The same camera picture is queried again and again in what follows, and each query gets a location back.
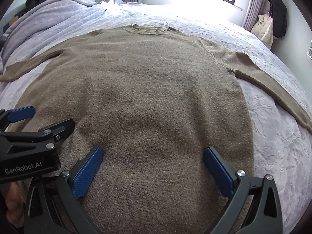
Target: cream puffer jacket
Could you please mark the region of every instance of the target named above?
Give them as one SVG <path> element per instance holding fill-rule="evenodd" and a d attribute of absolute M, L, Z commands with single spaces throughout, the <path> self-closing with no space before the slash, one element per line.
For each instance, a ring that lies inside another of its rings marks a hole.
<path fill-rule="evenodd" d="M 256 35 L 268 49 L 273 44 L 273 18 L 269 15 L 258 15 L 258 21 L 252 27 L 251 33 Z"/>

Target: blue gripper pad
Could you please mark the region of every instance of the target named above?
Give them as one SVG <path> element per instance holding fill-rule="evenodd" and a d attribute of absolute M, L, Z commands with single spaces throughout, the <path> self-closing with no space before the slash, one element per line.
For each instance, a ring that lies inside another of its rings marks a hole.
<path fill-rule="evenodd" d="M 76 200 L 85 195 L 103 161 L 103 150 L 97 147 L 73 180 L 72 192 Z"/>
<path fill-rule="evenodd" d="M 15 123 L 24 119 L 32 118 L 35 115 L 35 108 L 27 106 L 20 109 L 12 110 L 7 116 L 7 120 Z"/>
<path fill-rule="evenodd" d="M 234 195 L 233 179 L 227 173 L 224 166 L 210 148 L 204 150 L 203 157 L 204 163 L 216 182 L 221 194 L 225 197 L 232 198 Z"/>

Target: ribbed neckline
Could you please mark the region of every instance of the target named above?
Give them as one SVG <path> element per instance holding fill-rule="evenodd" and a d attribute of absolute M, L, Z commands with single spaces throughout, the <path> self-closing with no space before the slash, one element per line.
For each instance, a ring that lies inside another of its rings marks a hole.
<path fill-rule="evenodd" d="M 163 28 L 163 27 L 139 26 L 139 25 L 124 26 L 123 29 L 134 34 L 147 34 L 147 35 L 164 35 L 177 32 L 177 29 L 174 29 L 172 27 Z"/>

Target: white plush bedspread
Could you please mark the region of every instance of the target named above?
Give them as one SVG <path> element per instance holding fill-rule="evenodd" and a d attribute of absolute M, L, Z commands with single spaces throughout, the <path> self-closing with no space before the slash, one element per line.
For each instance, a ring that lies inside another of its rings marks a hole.
<path fill-rule="evenodd" d="M 11 32 L 13 34 L 9 36 L 2 59 L 7 66 L 29 59 L 68 38 L 129 24 L 171 26 L 187 34 L 216 41 L 231 50 L 247 53 L 311 117 L 312 105 L 297 79 L 256 36 L 232 23 L 210 21 L 207 17 L 166 5 L 106 0 L 88 7 L 75 0 L 48 0 L 20 18 L 6 32 L 7 36 Z M 0 108 L 14 108 L 27 86 L 40 75 L 48 62 L 14 82 L 0 83 Z M 263 177 L 266 173 L 274 176 L 281 201 L 284 233 L 287 233 L 311 200 L 312 136 L 264 91 L 244 80 L 239 82 L 252 120 L 255 176 Z"/>

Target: bed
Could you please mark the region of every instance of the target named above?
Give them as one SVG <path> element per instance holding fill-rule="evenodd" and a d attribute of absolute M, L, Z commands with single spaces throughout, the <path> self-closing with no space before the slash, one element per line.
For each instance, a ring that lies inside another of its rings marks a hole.
<path fill-rule="evenodd" d="M 43 15 L 57 13 L 55 20 Z M 35 7 L 6 32 L 1 52 L 7 66 L 36 56 L 69 38 L 96 29 L 130 24 L 174 27 L 184 33 L 215 41 L 230 50 L 241 51 L 271 75 L 312 116 L 312 105 L 292 72 L 256 36 L 225 21 L 205 21 L 166 5 L 123 3 L 105 0 L 84 4 L 79 0 L 48 0 Z M 46 65 L 10 83 L 0 83 L 0 108 L 13 109 L 28 85 Z M 275 101 L 256 86 L 238 79 L 253 127 L 255 176 L 274 176 L 279 191 L 284 233 L 289 233 L 304 214 L 312 198 L 312 135 Z"/>

